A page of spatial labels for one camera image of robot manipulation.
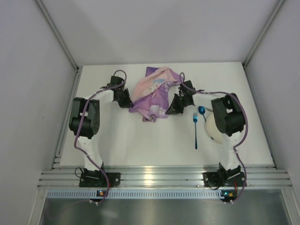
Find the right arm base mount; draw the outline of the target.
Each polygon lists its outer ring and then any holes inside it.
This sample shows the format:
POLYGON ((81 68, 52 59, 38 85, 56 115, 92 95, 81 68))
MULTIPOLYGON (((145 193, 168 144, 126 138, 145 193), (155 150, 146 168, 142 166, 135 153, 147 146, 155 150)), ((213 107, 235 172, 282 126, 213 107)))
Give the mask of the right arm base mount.
POLYGON ((225 188, 225 187, 241 188, 244 184, 244 181, 246 180, 243 172, 230 179, 221 178, 221 176, 218 175, 217 172, 205 172, 202 175, 203 175, 204 186, 211 189, 225 188))

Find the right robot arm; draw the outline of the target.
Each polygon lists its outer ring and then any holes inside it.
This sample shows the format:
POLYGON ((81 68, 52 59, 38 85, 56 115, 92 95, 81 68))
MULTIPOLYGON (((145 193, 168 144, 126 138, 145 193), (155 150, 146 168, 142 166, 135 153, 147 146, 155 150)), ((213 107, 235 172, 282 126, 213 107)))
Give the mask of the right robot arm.
POLYGON ((184 108, 190 105, 212 110, 216 128, 222 134, 219 169, 232 173, 232 176, 239 173, 242 163, 237 147, 246 139, 248 119, 237 95, 224 91, 196 90, 191 81, 186 81, 180 84, 179 94, 174 95, 166 114, 183 113, 184 108))

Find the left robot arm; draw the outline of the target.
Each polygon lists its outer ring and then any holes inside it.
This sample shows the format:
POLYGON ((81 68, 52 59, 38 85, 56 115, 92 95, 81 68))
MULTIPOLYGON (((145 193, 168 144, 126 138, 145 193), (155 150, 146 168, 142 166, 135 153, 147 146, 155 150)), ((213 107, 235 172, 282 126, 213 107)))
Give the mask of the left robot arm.
POLYGON ((88 97, 75 97, 69 118, 69 129, 74 133, 74 148, 83 153, 84 169, 103 171, 103 160, 98 150, 96 135, 100 130, 100 109, 117 102, 120 108, 133 104, 125 88, 126 78, 111 76, 110 82, 88 97))

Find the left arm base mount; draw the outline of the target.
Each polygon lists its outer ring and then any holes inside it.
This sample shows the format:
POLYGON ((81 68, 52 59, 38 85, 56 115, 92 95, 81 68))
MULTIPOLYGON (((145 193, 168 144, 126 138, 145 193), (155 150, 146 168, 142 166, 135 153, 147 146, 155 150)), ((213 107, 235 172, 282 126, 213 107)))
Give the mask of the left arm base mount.
POLYGON ((107 172, 107 182, 101 171, 89 171, 80 167, 75 168, 75 176, 79 178, 79 187, 81 188, 105 188, 107 184, 109 184, 110 188, 114 188, 121 181, 119 172, 107 172))

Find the purple printed placemat cloth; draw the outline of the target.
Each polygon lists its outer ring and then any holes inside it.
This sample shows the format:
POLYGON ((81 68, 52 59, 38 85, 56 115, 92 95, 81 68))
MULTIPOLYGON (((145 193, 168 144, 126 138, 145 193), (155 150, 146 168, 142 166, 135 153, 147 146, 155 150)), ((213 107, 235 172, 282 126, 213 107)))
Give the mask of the purple printed placemat cloth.
POLYGON ((131 113, 140 113, 143 122, 166 119, 169 108, 170 87, 180 84, 180 75, 168 67, 146 67, 146 74, 135 86, 131 100, 131 113))

